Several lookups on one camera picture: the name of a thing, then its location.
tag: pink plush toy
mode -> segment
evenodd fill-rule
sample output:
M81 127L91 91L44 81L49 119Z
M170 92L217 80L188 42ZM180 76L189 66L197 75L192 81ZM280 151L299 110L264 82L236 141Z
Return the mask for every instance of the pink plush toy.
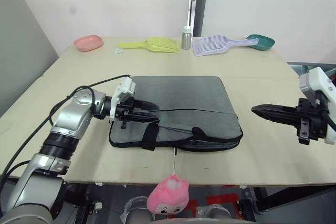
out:
M171 175L160 182L148 197L147 208L154 214L174 215L189 202L189 183Z

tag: yellow litter scoop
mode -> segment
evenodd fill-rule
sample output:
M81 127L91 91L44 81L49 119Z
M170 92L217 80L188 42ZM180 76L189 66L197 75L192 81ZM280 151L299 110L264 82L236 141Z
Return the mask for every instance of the yellow litter scoop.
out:
M147 48L157 52L179 52L177 42L173 39L153 37L144 42L118 43L120 48Z

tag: string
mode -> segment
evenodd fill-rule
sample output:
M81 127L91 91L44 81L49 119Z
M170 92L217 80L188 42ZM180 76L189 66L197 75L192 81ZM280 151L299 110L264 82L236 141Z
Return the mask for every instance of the string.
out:
M177 149L176 147L174 148L174 158L173 158L173 173L172 175L175 175L176 172L175 172L175 160L176 160L176 155L177 155Z

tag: table surface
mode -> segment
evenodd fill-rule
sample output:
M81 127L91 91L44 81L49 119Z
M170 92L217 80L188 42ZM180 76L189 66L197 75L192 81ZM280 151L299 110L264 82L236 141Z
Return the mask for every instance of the table surface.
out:
M104 38L101 48L79 52L74 46L57 60L0 118L0 169L47 116L50 108L75 87L121 74L132 76L218 76L239 117L244 136L228 151L178 151L176 172L198 185L301 185L336 182L336 146L323 140L298 143L292 126L264 120L251 112L259 104L295 106L302 96L296 73L273 51L232 48L219 55L195 57L125 49L116 56L117 42L139 38ZM119 81L96 86L112 95ZM173 150L114 148L108 142L108 119L92 119L71 159L65 179L70 182L121 184L158 183L172 171ZM46 124L17 158L28 160L48 135ZM13 175L20 176L23 167Z

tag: red object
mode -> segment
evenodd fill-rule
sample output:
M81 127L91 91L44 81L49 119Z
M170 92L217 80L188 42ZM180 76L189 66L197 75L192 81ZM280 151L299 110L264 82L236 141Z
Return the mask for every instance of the red object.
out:
M209 196L206 197L206 203L208 206L213 204L226 204L226 203L232 203L233 207L235 208L235 213L237 215L237 219L243 220L242 215L239 213L238 207L237 207L237 201L239 200L238 195L236 194L225 194L225 195L217 195L217 196Z
M198 207L198 202L196 199L189 200L188 205L184 208L184 210L191 210L193 216L196 217L196 207Z

